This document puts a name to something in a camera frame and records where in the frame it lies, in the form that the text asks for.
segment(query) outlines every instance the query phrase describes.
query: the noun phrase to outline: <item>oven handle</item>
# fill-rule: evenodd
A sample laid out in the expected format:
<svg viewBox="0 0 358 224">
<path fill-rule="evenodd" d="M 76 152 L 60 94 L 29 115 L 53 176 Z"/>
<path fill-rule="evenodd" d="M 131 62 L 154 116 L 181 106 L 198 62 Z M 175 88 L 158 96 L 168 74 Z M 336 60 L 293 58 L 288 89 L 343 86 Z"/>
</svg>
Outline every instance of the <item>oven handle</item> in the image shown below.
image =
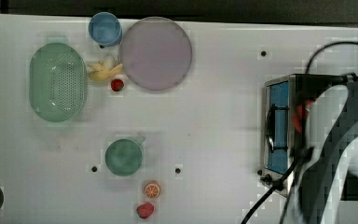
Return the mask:
<svg viewBox="0 0 358 224">
<path fill-rule="evenodd" d="M 277 110 L 289 110 L 289 107 L 279 107 L 275 104 L 271 105 L 267 113 L 267 124 L 266 124 L 266 141 L 268 149 L 273 153 L 276 149 L 287 149 L 287 147 L 275 147 L 275 111 Z"/>
</svg>

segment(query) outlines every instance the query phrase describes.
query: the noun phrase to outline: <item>green colander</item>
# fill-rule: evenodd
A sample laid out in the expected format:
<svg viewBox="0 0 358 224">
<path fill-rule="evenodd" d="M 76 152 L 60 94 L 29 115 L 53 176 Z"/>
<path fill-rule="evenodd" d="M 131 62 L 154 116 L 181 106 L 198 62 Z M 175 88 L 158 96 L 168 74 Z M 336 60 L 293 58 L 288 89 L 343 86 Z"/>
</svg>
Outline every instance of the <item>green colander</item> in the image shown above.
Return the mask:
<svg viewBox="0 0 358 224">
<path fill-rule="evenodd" d="M 71 119 L 85 104 L 86 94 L 86 66 L 74 49 L 52 43 L 36 52 L 30 64 L 30 102 L 40 118 Z"/>
</svg>

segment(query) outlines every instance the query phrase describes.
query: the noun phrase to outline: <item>teal mug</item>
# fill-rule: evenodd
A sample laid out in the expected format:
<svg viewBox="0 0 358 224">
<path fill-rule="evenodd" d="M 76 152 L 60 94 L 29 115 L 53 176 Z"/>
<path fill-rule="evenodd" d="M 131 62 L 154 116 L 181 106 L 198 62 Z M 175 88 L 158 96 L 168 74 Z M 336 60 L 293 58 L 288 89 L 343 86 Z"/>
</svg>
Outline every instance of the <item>teal mug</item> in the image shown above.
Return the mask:
<svg viewBox="0 0 358 224">
<path fill-rule="evenodd" d="M 142 143 L 145 137 L 122 138 L 112 143 L 105 153 L 107 168 L 115 175 L 135 174 L 142 164 Z"/>
</svg>

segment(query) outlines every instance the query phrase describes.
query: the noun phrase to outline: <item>plastic fruit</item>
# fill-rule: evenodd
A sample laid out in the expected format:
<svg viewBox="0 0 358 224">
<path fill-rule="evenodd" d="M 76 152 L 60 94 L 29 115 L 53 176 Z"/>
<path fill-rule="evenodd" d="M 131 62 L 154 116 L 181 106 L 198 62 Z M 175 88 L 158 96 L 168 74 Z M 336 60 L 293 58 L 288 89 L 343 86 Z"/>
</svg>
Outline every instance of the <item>plastic fruit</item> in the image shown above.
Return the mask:
<svg viewBox="0 0 358 224">
<path fill-rule="evenodd" d="M 124 82 L 120 79 L 113 79 L 110 83 L 112 91 L 121 91 L 124 87 Z"/>
<path fill-rule="evenodd" d="M 144 203 L 136 208 L 136 212 L 140 218 L 148 218 L 154 212 L 154 206 L 152 203 Z"/>
<path fill-rule="evenodd" d="M 148 198 L 157 198 L 161 192 L 159 184 L 156 180 L 149 182 L 145 187 L 145 195 Z"/>
<path fill-rule="evenodd" d="M 104 81 L 108 78 L 112 78 L 117 75 L 123 69 L 123 64 L 119 64 L 118 66 L 108 70 L 104 65 L 103 61 L 100 60 L 97 63 L 89 63 L 89 67 L 94 69 L 93 72 L 89 73 L 89 78 L 94 81 Z"/>
<path fill-rule="evenodd" d="M 296 107 L 296 113 L 292 116 L 292 122 L 295 126 L 296 131 L 302 133 L 302 122 L 304 119 L 307 119 L 308 113 L 310 112 L 310 105 L 313 103 L 311 100 L 307 100 L 303 105 L 298 105 Z"/>
</svg>

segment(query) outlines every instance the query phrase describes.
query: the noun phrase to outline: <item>white table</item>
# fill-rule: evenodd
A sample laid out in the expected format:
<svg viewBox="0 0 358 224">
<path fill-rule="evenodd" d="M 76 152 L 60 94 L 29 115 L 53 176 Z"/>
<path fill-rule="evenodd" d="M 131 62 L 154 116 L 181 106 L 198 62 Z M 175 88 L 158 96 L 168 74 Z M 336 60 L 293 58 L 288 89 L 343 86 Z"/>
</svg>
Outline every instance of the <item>white table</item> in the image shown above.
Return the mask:
<svg viewBox="0 0 358 224">
<path fill-rule="evenodd" d="M 86 63 L 106 52 L 117 55 L 117 47 L 100 49 L 91 40 L 89 20 L 0 15 L 2 224 L 240 223 L 266 191 L 255 174 L 264 83 L 302 73 L 321 45 L 358 40 L 358 28 L 178 22 L 194 50 L 178 88 L 152 94 L 128 81 L 113 94 L 107 82 L 90 81 L 77 117 L 47 123 L 29 104 L 30 60 L 57 35 L 67 36 Z M 136 22 L 121 21 L 124 33 Z M 330 49 L 314 65 L 312 73 L 358 74 L 358 48 Z M 145 164 L 136 175 L 118 178 L 107 170 L 104 152 L 115 139 L 135 133 L 146 136 Z M 98 172 L 90 171 L 93 165 Z M 135 208 L 145 201 L 142 185 L 151 179 L 162 193 L 155 214 L 141 220 Z M 277 223 L 284 202 L 273 194 L 252 223 Z"/>
</svg>

